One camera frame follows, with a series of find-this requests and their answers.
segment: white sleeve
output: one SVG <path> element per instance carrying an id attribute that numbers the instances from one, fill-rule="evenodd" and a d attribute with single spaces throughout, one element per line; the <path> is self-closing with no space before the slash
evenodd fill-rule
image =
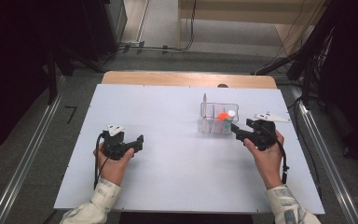
<path id="1" fill-rule="evenodd" d="M 121 187 L 101 178 L 91 200 L 66 212 L 60 223 L 105 223 L 120 191 Z"/>
<path id="2" fill-rule="evenodd" d="M 300 206 L 290 189 L 285 185 L 267 190 L 267 196 L 276 224 L 321 223 L 314 214 Z"/>

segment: controller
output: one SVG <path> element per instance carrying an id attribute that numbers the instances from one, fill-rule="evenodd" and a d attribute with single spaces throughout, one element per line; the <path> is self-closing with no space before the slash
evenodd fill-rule
<path id="1" fill-rule="evenodd" d="M 231 131 L 236 134 L 236 139 L 243 142 L 243 139 L 248 138 L 260 151 L 264 151 L 276 143 L 273 137 L 275 136 L 275 123 L 273 121 L 247 119 L 246 125 L 253 128 L 254 131 L 252 133 L 246 132 L 231 123 Z"/>
<path id="2" fill-rule="evenodd" d="M 103 131 L 103 139 L 103 154 L 114 161 L 119 161 L 130 148 L 133 148 L 135 153 L 143 149 L 144 136 L 142 134 L 136 141 L 127 144 L 123 143 L 123 132 L 111 136 L 108 131 Z"/>

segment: clear plastic container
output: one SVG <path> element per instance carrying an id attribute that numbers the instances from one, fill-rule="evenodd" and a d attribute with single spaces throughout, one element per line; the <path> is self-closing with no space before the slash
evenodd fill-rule
<path id="1" fill-rule="evenodd" d="M 238 116 L 238 105 L 207 103 L 205 113 L 203 103 L 200 104 L 199 132 L 201 133 L 231 133 L 229 129 L 230 123 L 237 123 L 240 118 Z M 229 117 L 221 119 L 222 113 L 234 111 L 235 116 L 232 120 Z"/>

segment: hand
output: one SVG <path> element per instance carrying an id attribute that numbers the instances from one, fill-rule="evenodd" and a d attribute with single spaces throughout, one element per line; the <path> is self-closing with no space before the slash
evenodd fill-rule
<path id="1" fill-rule="evenodd" d="M 283 136 L 278 131 L 275 131 L 275 133 L 278 141 L 283 145 Z M 282 185 L 279 173 L 282 154 L 278 144 L 275 143 L 272 147 L 264 151 L 259 151 L 251 140 L 245 138 L 243 143 L 254 156 L 255 166 L 257 167 L 258 173 L 260 173 L 263 178 L 266 188 L 273 189 Z"/>
<path id="2" fill-rule="evenodd" d="M 101 177 L 105 180 L 108 180 L 118 186 L 121 185 L 121 182 L 124 178 L 124 173 L 126 171 L 126 166 L 129 160 L 132 158 L 134 149 L 130 148 L 119 161 L 114 161 L 108 159 L 106 161 L 106 156 L 103 154 L 103 143 L 99 145 L 98 148 L 98 168 L 101 172 Z"/>

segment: metal rail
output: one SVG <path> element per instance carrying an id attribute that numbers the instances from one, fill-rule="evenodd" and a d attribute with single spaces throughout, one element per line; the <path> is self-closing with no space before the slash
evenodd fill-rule
<path id="1" fill-rule="evenodd" d="M 298 98 L 301 95 L 301 91 L 297 88 L 292 88 L 293 95 Z M 305 106 L 300 103 L 300 110 L 302 117 L 307 125 L 310 132 L 310 136 L 315 145 L 316 151 L 322 161 L 327 176 L 331 182 L 334 192 L 336 193 L 339 204 L 341 205 L 342 211 L 347 219 L 348 223 L 358 224 L 358 211 L 353 203 L 353 199 L 345 186 L 344 181 L 339 174 L 339 171 L 330 156 L 329 150 L 326 147 L 321 133 L 316 126 L 313 119 L 312 113 L 306 109 Z"/>
<path id="2" fill-rule="evenodd" d="M 2 194 L 0 200 L 0 224 L 5 223 L 7 215 L 10 212 L 11 206 L 13 205 L 17 195 L 19 194 L 21 185 L 24 182 L 24 179 L 27 176 L 28 171 L 34 161 L 34 156 L 36 155 L 37 150 L 40 147 L 40 144 L 45 136 L 48 126 L 52 118 L 54 117 L 54 114 L 60 103 L 60 100 L 62 98 L 62 90 L 66 85 L 66 79 L 67 77 L 61 76 L 58 85 L 58 95 L 56 99 L 51 103 L 51 105 L 48 105 L 45 114 L 43 115 L 43 118 L 40 120 L 36 128 L 36 131 L 31 139 L 30 144 L 25 150 L 24 155 L 22 156 L 22 159 L 16 171 L 8 182 L 4 193 Z"/>

